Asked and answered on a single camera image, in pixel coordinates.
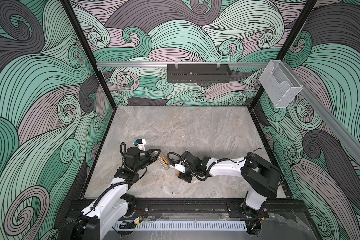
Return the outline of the white remote control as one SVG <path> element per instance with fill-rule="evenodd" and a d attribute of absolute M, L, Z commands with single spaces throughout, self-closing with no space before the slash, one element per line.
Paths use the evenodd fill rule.
<path fill-rule="evenodd" d="M 158 158 L 158 162 L 161 164 L 161 166 L 165 169 L 168 170 L 170 168 L 170 164 L 168 163 L 168 165 L 166 165 L 162 159 L 162 155 L 160 155 L 160 157 Z"/>

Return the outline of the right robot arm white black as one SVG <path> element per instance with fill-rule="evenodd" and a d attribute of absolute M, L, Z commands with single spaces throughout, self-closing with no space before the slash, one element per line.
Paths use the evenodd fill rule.
<path fill-rule="evenodd" d="M 169 152 L 163 161 L 167 168 L 178 170 L 178 178 L 187 183 L 191 183 L 193 178 L 204 182 L 216 176 L 244 179 L 251 186 L 245 198 L 246 207 L 259 211 L 266 200 L 277 197 L 281 170 L 257 155 L 258 150 L 255 149 L 246 156 L 236 159 L 210 157 L 200 159 L 188 151 L 182 155 Z"/>

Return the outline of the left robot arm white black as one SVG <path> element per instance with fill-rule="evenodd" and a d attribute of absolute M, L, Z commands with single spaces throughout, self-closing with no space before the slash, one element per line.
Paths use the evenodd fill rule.
<path fill-rule="evenodd" d="M 87 207 L 72 212 L 66 223 L 58 229 L 58 240 L 102 240 L 124 216 L 135 212 L 135 197 L 128 194 L 131 186 L 142 176 L 139 171 L 156 162 L 161 149 L 145 149 L 145 140 L 138 140 L 133 147 L 120 144 L 122 166 L 110 185 Z"/>

